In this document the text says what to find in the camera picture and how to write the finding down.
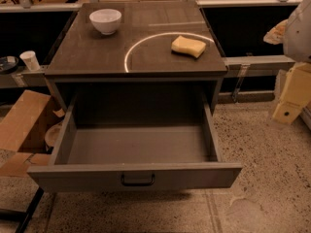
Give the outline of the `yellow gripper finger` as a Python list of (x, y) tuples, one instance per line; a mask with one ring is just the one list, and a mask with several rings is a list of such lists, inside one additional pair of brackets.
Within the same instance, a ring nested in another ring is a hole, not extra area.
[(311, 64), (296, 63), (286, 74), (285, 83), (272, 119), (290, 125), (311, 102)]
[(287, 22), (286, 19), (279, 22), (264, 35), (263, 40), (271, 45), (282, 44)]

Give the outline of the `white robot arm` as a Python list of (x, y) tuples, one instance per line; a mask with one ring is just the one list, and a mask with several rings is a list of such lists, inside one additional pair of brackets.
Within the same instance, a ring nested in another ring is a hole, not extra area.
[(271, 115), (274, 121), (292, 124), (311, 101), (311, 0), (303, 0), (263, 40), (272, 45), (282, 44), (284, 55), (295, 61)]

